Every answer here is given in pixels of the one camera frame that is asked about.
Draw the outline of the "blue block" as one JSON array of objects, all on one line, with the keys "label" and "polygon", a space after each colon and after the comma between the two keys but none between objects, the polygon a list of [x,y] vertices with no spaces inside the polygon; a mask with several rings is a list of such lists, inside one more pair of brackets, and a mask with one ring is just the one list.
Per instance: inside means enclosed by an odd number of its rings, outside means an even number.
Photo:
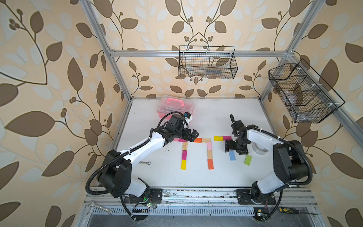
[{"label": "blue block", "polygon": [[235,154],[234,154],[233,150],[229,151],[229,158],[230,158],[231,161],[236,161]]}]

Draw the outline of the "yellow block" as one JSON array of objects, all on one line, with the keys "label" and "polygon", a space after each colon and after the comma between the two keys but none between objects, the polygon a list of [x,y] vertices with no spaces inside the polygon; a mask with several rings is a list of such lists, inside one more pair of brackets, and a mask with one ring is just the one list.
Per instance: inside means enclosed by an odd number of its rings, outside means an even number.
[{"label": "yellow block", "polygon": [[187,166],[187,160],[182,159],[182,161],[181,161],[181,170],[186,170],[186,166]]},{"label": "yellow block", "polygon": [[224,137],[223,136],[215,136],[214,141],[224,141]]}]

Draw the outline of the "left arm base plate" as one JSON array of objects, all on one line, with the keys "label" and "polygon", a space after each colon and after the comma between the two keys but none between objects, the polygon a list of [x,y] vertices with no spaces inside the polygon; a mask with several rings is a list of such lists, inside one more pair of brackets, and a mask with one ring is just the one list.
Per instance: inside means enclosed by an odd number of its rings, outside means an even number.
[{"label": "left arm base plate", "polygon": [[162,201],[163,189],[151,188],[146,190],[140,197],[135,195],[127,195],[123,201],[130,204],[160,204]]}]

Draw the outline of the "green block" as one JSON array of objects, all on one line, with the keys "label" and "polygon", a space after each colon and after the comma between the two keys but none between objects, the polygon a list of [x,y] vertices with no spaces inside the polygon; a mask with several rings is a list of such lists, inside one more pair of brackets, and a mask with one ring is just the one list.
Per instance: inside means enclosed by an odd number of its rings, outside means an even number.
[{"label": "green block", "polygon": [[249,166],[251,164],[252,156],[247,155],[244,161],[244,164]]}]

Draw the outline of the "red-orange block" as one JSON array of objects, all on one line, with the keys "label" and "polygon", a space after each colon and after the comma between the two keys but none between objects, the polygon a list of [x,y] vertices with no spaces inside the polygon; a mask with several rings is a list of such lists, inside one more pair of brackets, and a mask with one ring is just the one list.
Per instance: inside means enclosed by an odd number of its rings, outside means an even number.
[{"label": "red-orange block", "polygon": [[208,161],[208,169],[213,170],[214,169],[213,159],[207,159],[207,161]]}]

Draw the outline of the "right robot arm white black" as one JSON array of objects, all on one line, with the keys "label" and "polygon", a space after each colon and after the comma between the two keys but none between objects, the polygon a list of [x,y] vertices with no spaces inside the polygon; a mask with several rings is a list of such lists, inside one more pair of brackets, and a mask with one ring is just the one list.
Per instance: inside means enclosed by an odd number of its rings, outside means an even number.
[{"label": "right robot arm white black", "polygon": [[272,152],[273,171],[263,179],[254,182],[250,200],[264,203],[274,192],[280,192],[293,185],[308,185],[313,179],[313,168],[299,141],[286,141],[256,125],[245,126],[232,123],[234,140],[225,141],[225,152],[231,150],[247,155],[247,145],[254,144],[255,150]]}]

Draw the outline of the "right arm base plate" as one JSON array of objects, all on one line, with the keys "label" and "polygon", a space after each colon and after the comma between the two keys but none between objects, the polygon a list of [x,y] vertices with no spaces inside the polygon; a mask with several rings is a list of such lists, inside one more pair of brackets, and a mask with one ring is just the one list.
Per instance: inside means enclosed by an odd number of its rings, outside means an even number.
[{"label": "right arm base plate", "polygon": [[270,194],[254,193],[252,189],[237,189],[236,197],[239,205],[276,205],[275,196]]}]

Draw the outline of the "pink plastic toolbox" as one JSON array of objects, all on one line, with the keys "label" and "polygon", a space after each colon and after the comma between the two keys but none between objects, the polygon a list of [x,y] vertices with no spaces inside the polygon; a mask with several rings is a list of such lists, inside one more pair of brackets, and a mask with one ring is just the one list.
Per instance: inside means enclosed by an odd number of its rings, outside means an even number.
[{"label": "pink plastic toolbox", "polygon": [[191,99],[179,98],[173,96],[162,96],[160,102],[157,107],[157,113],[160,118],[163,118],[165,115],[171,112],[181,112],[184,114],[185,112],[193,115],[194,111],[194,102]]}]

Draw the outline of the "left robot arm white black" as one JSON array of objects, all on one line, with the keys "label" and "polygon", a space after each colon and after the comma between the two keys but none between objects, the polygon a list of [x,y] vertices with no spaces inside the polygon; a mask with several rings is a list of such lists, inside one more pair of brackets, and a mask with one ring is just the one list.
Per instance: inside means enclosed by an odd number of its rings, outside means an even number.
[{"label": "left robot arm white black", "polygon": [[128,194],[147,198],[150,186],[141,179],[133,179],[132,169],[148,155],[165,147],[174,139],[194,142],[198,136],[196,130],[186,128],[168,130],[160,126],[151,129],[149,137],[138,144],[122,151],[109,151],[101,167],[87,180],[85,190],[89,195],[111,194],[114,198],[119,198]]}]

